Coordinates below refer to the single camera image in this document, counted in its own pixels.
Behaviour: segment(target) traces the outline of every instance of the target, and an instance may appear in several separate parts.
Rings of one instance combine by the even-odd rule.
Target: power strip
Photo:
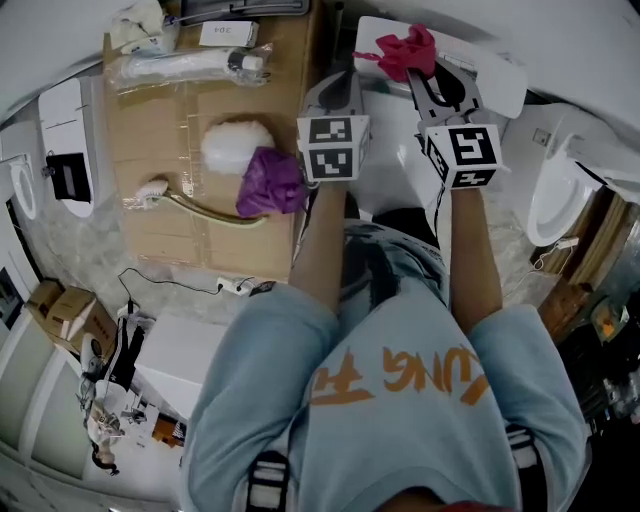
[[[251,290],[253,290],[253,284],[251,284],[250,281],[246,281],[243,279],[236,279],[235,281],[232,281],[231,279],[227,279],[226,277],[219,277],[218,288],[220,288],[221,286],[223,290],[229,293],[233,293],[234,295],[241,296],[247,295]]]

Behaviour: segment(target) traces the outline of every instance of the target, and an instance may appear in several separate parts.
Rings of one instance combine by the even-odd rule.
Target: white fluffy ball
[[[212,126],[200,149],[208,170],[244,175],[259,146],[274,147],[273,137],[258,121],[246,121]]]

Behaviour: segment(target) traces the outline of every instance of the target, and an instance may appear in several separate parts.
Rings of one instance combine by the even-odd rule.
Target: black and white marker cube
[[[298,118],[298,149],[304,158],[307,179],[358,179],[369,148],[369,123],[369,116]]]
[[[446,189],[484,187],[504,168],[495,125],[427,127],[424,138],[425,154]]]

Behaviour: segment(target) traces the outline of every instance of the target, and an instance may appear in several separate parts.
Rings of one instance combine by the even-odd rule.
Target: purple plastic bag
[[[302,209],[306,198],[307,187],[295,157],[259,147],[242,179],[236,210],[241,217],[274,210],[293,213]]]

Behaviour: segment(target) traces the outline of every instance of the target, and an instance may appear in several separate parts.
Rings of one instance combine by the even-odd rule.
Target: brown cardboard box
[[[64,292],[64,288],[57,281],[43,280],[29,297],[26,307],[33,315],[38,325],[46,330],[46,320],[49,310]]]
[[[279,149],[296,153],[296,119],[317,77],[314,63],[321,2],[301,17],[260,20],[258,45],[273,44],[270,82],[240,87],[232,82],[192,82],[139,87],[117,95],[107,84],[105,102],[116,184],[125,208],[129,250],[141,259],[203,267],[229,274],[286,281],[297,242],[295,215],[273,214],[255,229],[207,222],[160,203],[142,210],[136,191],[162,175],[198,203],[235,214],[238,176],[204,168],[200,142],[213,124],[258,120]],[[183,28],[178,48],[196,48],[200,26]],[[104,62],[117,57],[105,38]]]
[[[75,354],[82,350],[86,333],[98,341],[104,361],[115,349],[117,326],[96,296],[87,290],[71,287],[65,291],[51,307],[44,328],[54,343]]]

